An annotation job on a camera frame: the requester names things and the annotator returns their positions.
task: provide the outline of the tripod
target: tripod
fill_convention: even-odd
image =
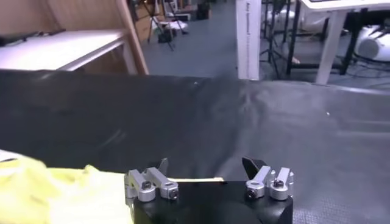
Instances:
[[[142,4],[144,5],[144,7],[145,7],[145,9],[146,9],[146,11],[147,11],[147,14],[148,14],[148,15],[150,16],[150,18],[151,18],[151,25],[150,25],[150,28],[149,28],[149,35],[147,36],[147,43],[149,44],[149,43],[151,42],[152,24],[153,24],[153,23],[156,24],[158,30],[160,31],[160,33],[161,33],[162,35],[164,35],[164,31],[163,31],[163,29],[159,26],[158,21],[156,21],[156,19],[154,18],[156,7],[153,7],[153,10],[152,10],[152,12],[151,12],[151,11],[148,9],[146,3],[145,3],[143,0],[141,0],[140,2],[142,2]],[[169,48],[171,49],[171,51],[174,51],[174,49],[173,49],[172,45],[170,44],[170,42],[167,41],[166,43],[168,44],[168,46],[169,46]]]
[[[273,49],[274,48],[274,44],[276,45],[276,47],[278,47],[278,44],[277,44],[277,42],[275,41],[275,38],[274,38],[274,34],[275,34],[275,14],[276,13],[279,14],[282,11],[282,8],[286,4],[286,0],[273,0],[272,1],[272,15],[271,15],[271,25],[270,26],[268,25],[268,6],[269,6],[269,3],[270,3],[269,1],[262,3],[262,4],[266,5],[263,36],[264,36],[265,39],[268,40],[269,47],[268,47],[268,49],[266,49],[266,50],[264,50],[263,52],[260,53],[260,56],[262,56],[265,53],[268,53],[268,59],[266,61],[261,60],[260,62],[268,62],[268,63],[272,64],[274,66],[276,75],[279,78],[279,71],[278,71],[278,67],[276,65],[276,59],[275,59],[274,53],[279,56],[278,59],[284,58],[284,56],[282,56],[281,54],[279,54],[277,51],[275,51]],[[267,28],[268,27],[269,27],[269,37],[267,37]]]

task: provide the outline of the white column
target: white column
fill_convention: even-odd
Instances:
[[[262,80],[260,66],[261,0],[236,0],[238,78]]]

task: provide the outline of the screw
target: screw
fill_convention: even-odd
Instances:
[[[169,199],[176,200],[179,197],[177,190],[171,190],[169,193]]]
[[[285,183],[281,180],[274,181],[274,187],[283,187],[283,185],[285,185]]]
[[[248,199],[251,199],[251,200],[256,199],[256,192],[255,192],[254,190],[249,189],[249,190],[246,192],[246,197],[247,197]]]
[[[152,187],[152,183],[150,181],[144,181],[142,182],[141,189],[146,190]]]

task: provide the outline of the table leg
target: table leg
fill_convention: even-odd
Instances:
[[[134,64],[134,58],[130,50],[130,46],[126,40],[123,41],[123,59],[126,64],[127,72],[130,75],[137,74],[137,69]]]
[[[331,13],[328,38],[325,42],[321,63],[316,77],[316,83],[318,84],[327,84],[328,82],[333,61],[337,54],[340,35],[342,28],[344,27],[344,21],[346,20],[347,13],[348,10],[339,10]]]
[[[291,0],[287,0],[287,9],[286,9],[286,18],[285,18],[285,29],[283,32],[283,43],[286,42],[287,33],[288,33],[288,21],[290,16],[290,7],[291,7]]]
[[[288,77],[291,75],[291,67],[293,65],[292,62],[293,62],[293,56],[294,56],[295,41],[296,41],[297,32],[298,32],[299,16],[300,16],[300,1],[297,1],[296,6],[295,6],[294,24],[292,25],[291,42],[289,45],[289,51],[288,51],[288,57],[287,57],[286,75]]]

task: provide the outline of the metal bracket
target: metal bracket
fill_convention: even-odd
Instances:
[[[160,189],[160,195],[169,200],[176,200],[179,196],[179,185],[174,181],[169,181],[155,167],[147,168],[143,175]]]
[[[264,196],[265,187],[275,179],[275,171],[269,166],[262,166],[256,176],[246,182],[248,199],[257,199]]]
[[[278,177],[269,184],[269,195],[278,201],[293,196],[294,173],[290,168],[282,167]]]
[[[169,181],[155,167],[147,168],[142,174],[138,170],[130,170],[124,175],[126,198],[138,197],[139,201],[148,202],[155,198],[156,188],[160,196],[168,200],[179,197],[179,185]]]
[[[130,170],[124,175],[126,198],[138,197],[139,201],[147,202],[155,198],[155,186],[145,180],[138,170]]]

